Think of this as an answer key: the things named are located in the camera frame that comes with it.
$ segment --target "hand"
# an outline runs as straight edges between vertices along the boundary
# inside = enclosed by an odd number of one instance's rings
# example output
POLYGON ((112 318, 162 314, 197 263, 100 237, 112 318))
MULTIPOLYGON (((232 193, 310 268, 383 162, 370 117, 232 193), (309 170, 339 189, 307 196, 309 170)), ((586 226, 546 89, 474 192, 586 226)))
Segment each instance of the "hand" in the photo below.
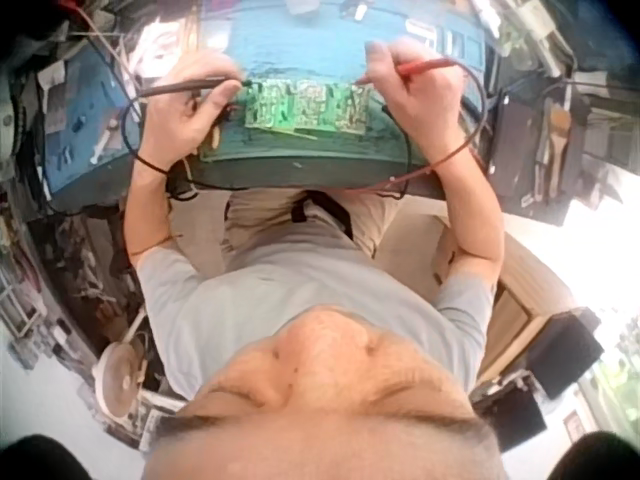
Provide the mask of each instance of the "hand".
POLYGON ((213 89, 199 104, 190 92, 151 98, 147 108, 140 156, 168 171, 196 150, 214 120, 242 88, 243 74, 226 55, 212 51, 183 56, 159 85, 224 76, 228 80, 213 89))
POLYGON ((408 38, 389 46, 371 42, 366 48, 368 77, 429 161, 437 162, 460 146, 464 140, 458 124, 464 93, 462 69, 431 70, 405 81, 396 65, 431 60, 438 54, 408 38))

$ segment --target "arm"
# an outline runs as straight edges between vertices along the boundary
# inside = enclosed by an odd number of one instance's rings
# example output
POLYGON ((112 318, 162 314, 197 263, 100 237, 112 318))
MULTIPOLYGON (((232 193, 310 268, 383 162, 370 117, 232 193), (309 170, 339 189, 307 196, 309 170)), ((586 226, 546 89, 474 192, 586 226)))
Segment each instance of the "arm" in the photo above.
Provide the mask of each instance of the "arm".
MULTIPOLYGON (((456 67, 432 70, 405 82, 395 65, 434 56, 406 39, 388 47, 367 45, 369 78, 396 121, 431 162, 446 157, 464 141, 458 124, 463 72, 456 67)), ((495 285, 504 257, 504 224, 495 193, 468 150, 438 167, 436 173, 459 246, 451 272, 471 273, 495 285)))
MULTIPOLYGON (((169 171, 197 149, 214 120, 242 88, 242 73, 229 57, 210 51, 180 59, 161 84, 213 76, 230 79, 212 90, 199 105, 189 92, 154 97, 148 106, 140 156, 169 171)), ((133 168, 124 221, 129 259, 134 267, 143 254, 158 246, 172 245, 166 177, 136 162, 133 168)))

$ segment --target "black strap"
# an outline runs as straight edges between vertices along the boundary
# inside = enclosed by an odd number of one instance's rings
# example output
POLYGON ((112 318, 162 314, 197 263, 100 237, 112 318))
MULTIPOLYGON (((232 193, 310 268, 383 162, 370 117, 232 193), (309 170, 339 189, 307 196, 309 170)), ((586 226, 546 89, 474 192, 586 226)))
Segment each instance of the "black strap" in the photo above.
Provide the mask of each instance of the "black strap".
POLYGON ((291 220, 293 221, 293 223, 307 222, 307 215, 304 213, 304 204, 309 200, 318 207, 322 208, 333 218, 335 218, 338 223, 342 225, 344 234, 349 237, 349 240, 353 241, 351 215, 346 208, 336 202, 325 192, 319 192, 317 190, 307 190, 304 197, 293 204, 293 209, 291 210, 291 220))

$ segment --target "circuit board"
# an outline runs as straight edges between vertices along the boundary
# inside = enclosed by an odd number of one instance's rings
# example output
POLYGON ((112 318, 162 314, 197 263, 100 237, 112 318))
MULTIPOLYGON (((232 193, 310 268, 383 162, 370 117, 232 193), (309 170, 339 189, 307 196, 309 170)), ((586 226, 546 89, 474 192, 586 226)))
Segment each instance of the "circuit board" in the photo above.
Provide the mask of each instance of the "circuit board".
POLYGON ((247 91, 247 128, 364 135, 370 89, 312 80, 255 81, 247 91))

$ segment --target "man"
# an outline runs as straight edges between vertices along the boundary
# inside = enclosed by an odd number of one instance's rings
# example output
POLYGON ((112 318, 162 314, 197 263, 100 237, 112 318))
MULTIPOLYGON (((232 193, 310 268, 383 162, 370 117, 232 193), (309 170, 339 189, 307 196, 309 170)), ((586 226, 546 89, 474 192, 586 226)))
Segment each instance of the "man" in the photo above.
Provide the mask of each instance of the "man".
MULTIPOLYGON (((449 68, 405 82, 395 70, 431 55, 406 40, 372 43, 367 73, 437 161, 464 139, 463 74, 449 68)), ((169 170, 241 89, 243 75, 225 56, 180 62, 165 83, 219 75, 231 80, 195 112, 187 94, 152 100, 142 157, 169 170)), ((228 273, 208 280, 171 241, 166 179, 135 165, 127 246, 167 378, 189 400, 161 432, 145 478, 504 475, 492 431, 466 395, 503 259, 500 207, 469 152, 437 174, 460 251, 432 306, 371 262, 392 202, 332 194, 351 214, 348 228, 299 192, 234 194, 228 273), (306 222, 291 222, 296 202, 306 222)))

